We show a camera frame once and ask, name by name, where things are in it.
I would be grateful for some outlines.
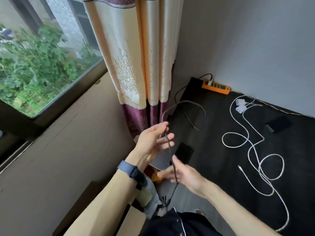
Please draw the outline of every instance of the curtain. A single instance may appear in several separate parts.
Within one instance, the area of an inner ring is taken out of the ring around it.
[[[184,0],[83,0],[132,137],[169,105]]]

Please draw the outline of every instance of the black smartphone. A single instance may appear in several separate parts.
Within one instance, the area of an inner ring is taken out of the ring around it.
[[[283,129],[286,129],[287,127],[290,127],[292,125],[292,122],[286,116],[281,116],[274,120],[266,122],[265,125],[270,132],[276,133]]]
[[[193,152],[194,148],[188,146],[186,143],[180,143],[175,155],[182,163],[187,164]]]

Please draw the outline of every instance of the orange power strip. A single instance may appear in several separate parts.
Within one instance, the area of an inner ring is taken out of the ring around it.
[[[207,85],[207,82],[208,82],[207,80],[203,81],[203,84],[202,84],[203,89],[208,89],[208,90],[215,91],[222,94],[229,94],[231,90],[230,86],[219,84],[216,82],[212,82],[211,85]]]

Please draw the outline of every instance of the hand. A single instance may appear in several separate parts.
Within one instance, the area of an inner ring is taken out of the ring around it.
[[[178,182],[184,184],[194,194],[199,195],[202,198],[206,198],[206,195],[204,194],[206,179],[203,178],[194,168],[183,164],[175,155],[173,155],[172,159],[175,165]],[[172,183],[176,183],[173,166],[158,172],[158,177],[160,179],[171,179]]]
[[[136,165],[140,171],[144,171],[146,166],[156,157],[157,152],[168,148],[166,137],[159,138],[169,130],[167,125],[168,122],[163,122],[144,130],[139,136],[136,147],[126,158],[126,162]],[[174,136],[174,133],[167,135],[169,140],[173,139]],[[172,141],[169,141],[169,144],[170,146],[175,145]]]

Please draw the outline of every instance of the right hand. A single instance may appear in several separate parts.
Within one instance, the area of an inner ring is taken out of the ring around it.
[[[183,164],[175,155],[173,155],[172,159],[175,165],[178,182],[184,184],[194,194],[206,198],[204,194],[206,179],[194,168]],[[176,183],[173,166],[158,172],[158,177],[160,179],[171,179],[172,183]]]

